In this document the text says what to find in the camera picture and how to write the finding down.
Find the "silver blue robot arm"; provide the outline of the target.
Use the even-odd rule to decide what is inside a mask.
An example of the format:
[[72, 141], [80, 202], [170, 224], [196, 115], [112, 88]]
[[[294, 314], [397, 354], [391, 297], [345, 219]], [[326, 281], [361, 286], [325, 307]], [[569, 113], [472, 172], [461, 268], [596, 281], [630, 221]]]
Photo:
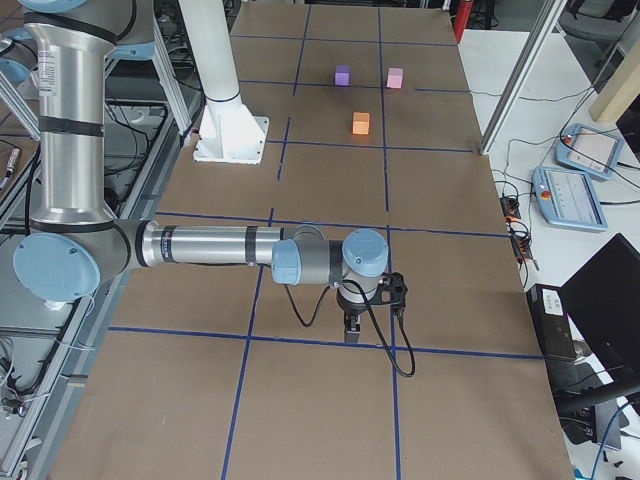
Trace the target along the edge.
[[163, 226], [122, 220], [104, 200], [105, 61], [118, 47], [151, 55], [149, 1], [27, 1], [38, 48], [42, 201], [13, 255], [19, 282], [37, 297], [72, 302], [117, 275], [161, 264], [267, 267], [274, 282], [335, 289], [345, 338], [361, 314], [392, 303], [389, 249], [371, 229], [342, 241], [315, 227]]

